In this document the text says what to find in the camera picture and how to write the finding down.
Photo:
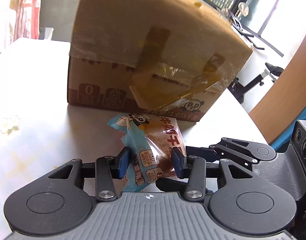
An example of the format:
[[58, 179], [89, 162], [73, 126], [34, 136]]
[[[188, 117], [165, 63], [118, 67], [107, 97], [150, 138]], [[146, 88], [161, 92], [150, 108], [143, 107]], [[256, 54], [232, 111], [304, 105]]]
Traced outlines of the red floral curtain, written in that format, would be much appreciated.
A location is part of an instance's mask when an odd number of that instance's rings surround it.
[[40, 35], [41, 0], [0, 0], [0, 53], [19, 38]]

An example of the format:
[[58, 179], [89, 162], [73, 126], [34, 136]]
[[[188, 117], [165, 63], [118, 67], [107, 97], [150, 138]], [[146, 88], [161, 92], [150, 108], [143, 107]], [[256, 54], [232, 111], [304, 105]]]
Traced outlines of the bread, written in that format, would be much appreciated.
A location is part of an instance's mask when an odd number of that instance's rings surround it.
[[120, 142], [132, 152], [124, 191], [139, 192], [158, 178], [177, 178], [171, 151], [176, 147], [185, 156], [186, 148], [175, 118], [131, 113], [117, 115], [107, 124], [120, 132]]

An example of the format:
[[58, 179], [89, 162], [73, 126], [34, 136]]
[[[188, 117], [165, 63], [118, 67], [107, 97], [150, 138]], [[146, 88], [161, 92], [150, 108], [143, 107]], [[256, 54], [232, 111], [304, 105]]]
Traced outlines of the brown cardboard box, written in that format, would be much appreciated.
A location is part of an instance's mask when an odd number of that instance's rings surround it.
[[67, 101], [197, 122], [252, 51], [203, 0], [80, 0]]

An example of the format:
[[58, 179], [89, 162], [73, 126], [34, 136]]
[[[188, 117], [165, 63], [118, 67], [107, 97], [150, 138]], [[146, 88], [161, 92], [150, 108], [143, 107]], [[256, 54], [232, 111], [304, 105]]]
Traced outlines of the blue fabric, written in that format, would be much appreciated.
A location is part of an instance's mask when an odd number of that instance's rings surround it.
[[270, 146], [277, 152], [282, 149], [285, 144], [287, 144], [292, 136], [292, 132], [297, 120], [306, 120], [306, 106], [303, 111], [297, 116], [295, 120], [279, 135], [279, 137], [270, 144]]

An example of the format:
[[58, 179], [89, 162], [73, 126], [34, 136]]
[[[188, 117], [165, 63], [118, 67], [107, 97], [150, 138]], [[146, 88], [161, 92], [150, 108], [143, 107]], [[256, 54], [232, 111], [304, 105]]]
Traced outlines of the wooden panel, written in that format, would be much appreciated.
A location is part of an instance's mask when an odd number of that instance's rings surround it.
[[306, 36], [290, 63], [249, 116], [268, 143], [274, 142], [306, 107]]

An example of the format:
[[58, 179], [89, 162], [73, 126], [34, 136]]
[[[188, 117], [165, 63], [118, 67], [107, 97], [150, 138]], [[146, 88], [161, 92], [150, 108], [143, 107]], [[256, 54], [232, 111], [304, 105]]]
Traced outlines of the black exercise bike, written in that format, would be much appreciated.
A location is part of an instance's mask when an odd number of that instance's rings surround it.
[[238, 72], [236, 77], [228, 86], [228, 90], [243, 103], [245, 94], [256, 86], [264, 85], [264, 81], [271, 79], [277, 81], [284, 69], [267, 62], [269, 53], [274, 50], [270, 48], [257, 34], [241, 23], [242, 16], [249, 15], [249, 7], [245, 2], [240, 2], [236, 13], [228, 11], [228, 16], [234, 30], [251, 46], [252, 54]]

